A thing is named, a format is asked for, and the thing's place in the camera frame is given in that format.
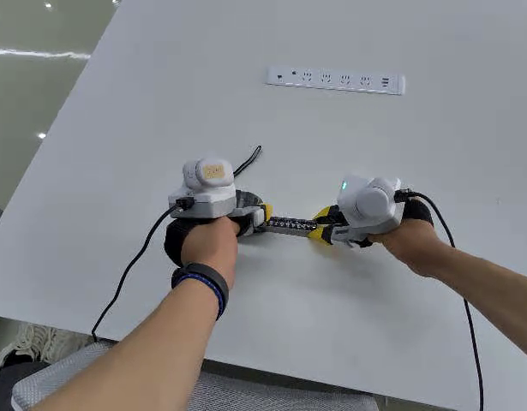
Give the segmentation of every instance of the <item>blue wristband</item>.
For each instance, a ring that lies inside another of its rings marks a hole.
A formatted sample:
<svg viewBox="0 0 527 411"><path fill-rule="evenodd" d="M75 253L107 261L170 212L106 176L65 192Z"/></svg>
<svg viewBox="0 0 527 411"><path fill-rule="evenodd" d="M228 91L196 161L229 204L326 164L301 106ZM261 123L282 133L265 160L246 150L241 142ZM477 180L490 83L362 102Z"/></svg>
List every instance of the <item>blue wristband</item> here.
<svg viewBox="0 0 527 411"><path fill-rule="evenodd" d="M182 275L181 277L179 277L173 284L172 284L172 288L175 288L181 281L187 279L187 278L193 278L194 280L198 280L200 281L201 283L204 283L205 285L207 285L212 291L213 293L215 294L215 296L218 298L218 304L219 304L219 310L218 310L218 317L216 318L216 321L219 319L219 317L221 317L221 314L223 314L223 311L225 310L225 303L224 303L224 300L223 300L223 296L221 295L221 291L215 286L215 284L208 280L206 277L200 275L200 274L195 274L195 273L185 273L184 275Z"/></svg>

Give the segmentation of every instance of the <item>human arm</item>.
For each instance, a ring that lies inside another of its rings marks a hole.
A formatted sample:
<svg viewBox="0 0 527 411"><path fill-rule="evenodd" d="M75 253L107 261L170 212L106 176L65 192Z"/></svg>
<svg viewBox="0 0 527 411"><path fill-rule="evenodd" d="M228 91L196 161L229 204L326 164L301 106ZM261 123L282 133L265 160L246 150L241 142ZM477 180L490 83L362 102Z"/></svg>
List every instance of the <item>human arm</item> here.
<svg viewBox="0 0 527 411"><path fill-rule="evenodd" d="M195 227L183 243L182 261L211 266L231 289L237 231L228 218ZM218 309L205 284L183 280L131 334L35 410L184 410Z"/></svg>
<svg viewBox="0 0 527 411"><path fill-rule="evenodd" d="M462 295L527 354L527 277L443 243L430 223L406 219L385 235L371 235L423 277Z"/></svg>

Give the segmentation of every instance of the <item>human hand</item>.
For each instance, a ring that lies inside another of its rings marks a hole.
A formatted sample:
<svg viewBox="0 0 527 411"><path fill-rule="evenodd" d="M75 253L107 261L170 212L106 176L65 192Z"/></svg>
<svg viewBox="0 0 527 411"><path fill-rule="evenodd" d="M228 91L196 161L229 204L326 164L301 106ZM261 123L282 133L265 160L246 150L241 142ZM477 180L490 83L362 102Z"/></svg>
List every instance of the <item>human hand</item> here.
<svg viewBox="0 0 527 411"><path fill-rule="evenodd" d="M222 217L194 227L183 242L181 261L209 265L223 276L229 289L235 282L238 224Z"/></svg>
<svg viewBox="0 0 527 411"><path fill-rule="evenodd" d="M440 257L449 248L436 235L431 223L414 218L404 218L395 230L369 235L368 239L383 244L392 255L423 277L430 277L431 268L440 263Z"/></svg>

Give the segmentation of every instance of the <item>hand strap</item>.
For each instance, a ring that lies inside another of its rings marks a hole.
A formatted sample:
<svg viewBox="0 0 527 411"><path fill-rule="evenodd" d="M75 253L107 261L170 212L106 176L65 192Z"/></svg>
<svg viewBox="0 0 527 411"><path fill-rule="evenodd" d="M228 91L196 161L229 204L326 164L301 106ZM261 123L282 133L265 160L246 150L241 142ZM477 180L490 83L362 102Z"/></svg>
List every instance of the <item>hand strap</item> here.
<svg viewBox="0 0 527 411"><path fill-rule="evenodd" d="M174 289L181 281L193 278L201 283L207 285L215 294L219 303L218 317L216 321L221 317L221 314L227 307L227 301L229 300L229 287L225 279L215 271L212 267L204 264L189 263L184 267L178 268L174 271L171 276L171 287Z"/></svg>

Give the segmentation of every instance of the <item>forearm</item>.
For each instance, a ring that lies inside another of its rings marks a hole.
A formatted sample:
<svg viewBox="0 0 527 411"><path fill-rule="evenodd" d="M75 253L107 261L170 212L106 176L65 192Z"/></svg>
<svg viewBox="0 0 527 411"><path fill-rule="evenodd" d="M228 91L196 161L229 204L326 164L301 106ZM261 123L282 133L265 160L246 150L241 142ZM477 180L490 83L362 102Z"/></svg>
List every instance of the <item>forearm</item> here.
<svg viewBox="0 0 527 411"><path fill-rule="evenodd" d="M130 335L36 409L185 409L217 313L205 284L182 281Z"/></svg>
<svg viewBox="0 0 527 411"><path fill-rule="evenodd" d="M527 354L527 277L448 246L427 272L461 294Z"/></svg>

